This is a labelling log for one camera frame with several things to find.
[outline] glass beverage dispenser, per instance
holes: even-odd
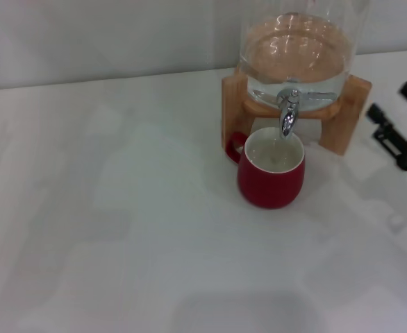
[[[244,0],[240,71],[248,93],[280,109],[281,136],[299,112],[341,94],[370,0]]]

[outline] white tabletop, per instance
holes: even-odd
[[[352,72],[407,136],[407,52]],[[367,120],[344,158],[301,122],[300,196],[251,206],[230,73],[0,91],[0,333],[407,333],[407,173]]]

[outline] metal spigot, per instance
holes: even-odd
[[[299,104],[301,102],[301,92],[297,89],[281,90],[277,96],[281,119],[279,122],[281,138],[287,139],[294,130],[294,125],[299,116]]]
[[[333,92],[305,92],[302,93],[295,88],[281,90],[277,96],[272,96],[259,90],[253,91],[262,102],[273,105],[281,110],[279,127],[281,137],[287,139],[294,130],[299,117],[299,108],[302,103],[311,101],[336,101],[338,95]]]

